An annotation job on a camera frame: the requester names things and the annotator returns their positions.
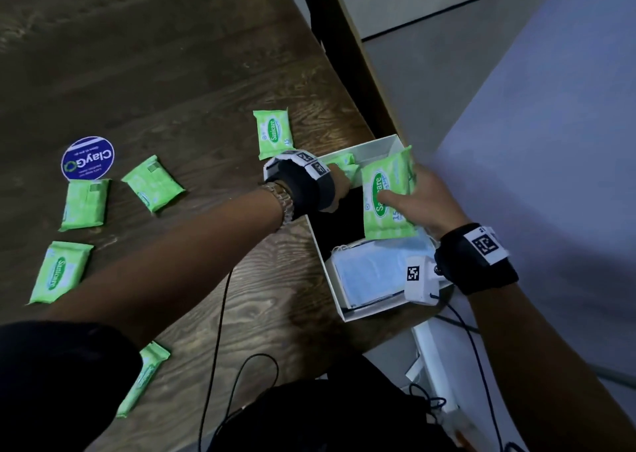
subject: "person's right arm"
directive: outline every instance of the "person's right arm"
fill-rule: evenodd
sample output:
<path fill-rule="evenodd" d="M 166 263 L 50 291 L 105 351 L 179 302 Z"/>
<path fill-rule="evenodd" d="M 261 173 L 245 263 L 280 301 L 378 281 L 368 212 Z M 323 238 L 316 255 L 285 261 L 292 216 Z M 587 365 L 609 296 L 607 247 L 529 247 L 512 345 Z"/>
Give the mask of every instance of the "person's right arm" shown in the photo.
<path fill-rule="evenodd" d="M 417 168 L 411 196 L 378 199 L 440 239 L 470 223 L 444 182 Z M 531 452 L 636 450 L 636 429 L 516 284 L 469 295 L 505 405 Z"/>

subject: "white box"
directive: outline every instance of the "white box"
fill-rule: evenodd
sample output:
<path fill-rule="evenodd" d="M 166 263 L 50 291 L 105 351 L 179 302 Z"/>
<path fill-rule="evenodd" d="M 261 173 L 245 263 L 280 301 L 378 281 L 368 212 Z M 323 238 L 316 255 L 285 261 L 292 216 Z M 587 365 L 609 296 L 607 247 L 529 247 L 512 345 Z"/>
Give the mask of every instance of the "white box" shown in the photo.
<path fill-rule="evenodd" d="M 320 157 L 320 159 L 335 158 L 337 156 L 341 156 L 342 154 L 346 154 L 347 152 L 351 152 L 354 155 L 355 163 L 360 165 L 361 170 L 364 166 L 372 163 L 373 161 L 386 158 L 387 156 L 396 154 L 403 149 L 404 145 L 400 141 L 399 137 L 397 135 L 392 135 L 383 137 L 381 139 L 372 140 L 370 142 L 365 142 L 363 144 L 354 145 L 353 147 L 341 149 L 340 151 L 331 152 L 330 154 L 326 154 L 325 156 Z M 362 173 L 360 172 L 360 170 L 355 174 L 352 180 L 352 188 L 362 186 Z M 381 301 L 368 304 L 355 310 L 346 310 L 346 300 L 344 298 L 342 283 L 340 281 L 340 278 L 338 277 L 338 272 L 333 266 L 331 258 L 329 258 L 326 262 L 323 261 L 322 255 L 320 253 L 320 248 L 318 246 L 318 241 L 316 240 L 316 235 L 314 233 L 314 228 L 312 227 L 311 220 L 308 217 L 307 223 L 309 223 L 309 230 L 312 232 L 312 238 L 314 239 L 314 244 L 316 246 L 316 249 L 318 250 L 318 256 L 320 258 L 322 269 L 324 270 L 324 274 L 327 277 L 327 283 L 329 284 L 331 295 L 333 296 L 333 301 L 336 304 L 336 310 L 344 321 L 350 322 L 363 317 L 369 317 L 370 315 L 374 315 L 375 313 L 390 310 L 391 308 L 394 308 L 401 304 L 408 303 L 408 301 L 404 298 L 404 293 L 401 293 L 399 295 L 390 296 Z"/>

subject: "hand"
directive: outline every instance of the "hand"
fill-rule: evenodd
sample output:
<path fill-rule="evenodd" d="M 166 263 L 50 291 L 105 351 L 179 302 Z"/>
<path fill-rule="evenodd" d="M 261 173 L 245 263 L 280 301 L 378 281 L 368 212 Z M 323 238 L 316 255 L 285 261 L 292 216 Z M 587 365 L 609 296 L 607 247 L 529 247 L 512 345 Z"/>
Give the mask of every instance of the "hand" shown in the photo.
<path fill-rule="evenodd" d="M 345 173 L 338 167 L 336 164 L 329 164 L 328 167 L 331 170 L 331 178 L 333 179 L 334 186 L 336 187 L 336 196 L 333 198 L 333 203 L 326 209 L 322 211 L 326 213 L 333 213 L 336 209 L 338 209 L 338 205 L 340 204 L 340 199 L 344 198 L 351 187 L 351 181 L 346 177 Z"/>
<path fill-rule="evenodd" d="M 378 200 L 396 209 L 411 223 L 424 226 L 439 240 L 448 231 L 472 223 L 446 184 L 433 171 L 415 165 L 417 185 L 411 195 L 380 191 Z"/>

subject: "open box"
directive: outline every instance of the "open box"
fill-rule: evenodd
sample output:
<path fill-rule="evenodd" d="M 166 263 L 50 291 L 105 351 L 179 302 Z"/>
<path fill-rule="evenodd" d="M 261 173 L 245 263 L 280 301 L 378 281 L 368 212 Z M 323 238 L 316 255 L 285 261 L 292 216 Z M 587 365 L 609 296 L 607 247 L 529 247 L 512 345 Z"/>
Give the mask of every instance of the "open box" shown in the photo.
<path fill-rule="evenodd" d="M 360 168 L 352 179 L 351 191 L 340 201 L 340 206 L 335 213 L 312 213 L 307 215 L 309 229 L 312 232 L 314 244 L 318 249 L 322 269 L 327 277 L 336 309 L 340 317 L 346 322 L 368 317 L 375 313 L 408 303 L 406 298 L 404 298 L 404 292 L 402 290 L 402 292 L 393 293 L 386 298 L 365 306 L 348 308 L 342 282 L 331 261 L 331 250 L 333 248 L 341 245 L 350 245 L 364 239 L 364 224 L 362 221 L 362 168 L 373 161 L 386 158 L 403 149 L 404 145 L 399 137 L 392 135 L 331 152 L 330 154 L 320 157 L 320 159 L 324 161 L 350 152 L 354 155 L 355 163 L 360 165 Z"/>

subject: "black pants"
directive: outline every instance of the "black pants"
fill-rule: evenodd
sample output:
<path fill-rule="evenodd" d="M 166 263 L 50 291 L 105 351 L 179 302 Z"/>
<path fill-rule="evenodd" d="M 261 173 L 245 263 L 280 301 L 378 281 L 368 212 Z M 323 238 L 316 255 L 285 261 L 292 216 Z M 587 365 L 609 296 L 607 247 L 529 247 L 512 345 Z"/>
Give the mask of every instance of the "black pants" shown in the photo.
<path fill-rule="evenodd" d="M 428 400 L 403 393 L 363 356 L 327 376 L 264 393 L 227 421 L 209 452 L 457 450 L 441 426 L 427 424 Z"/>

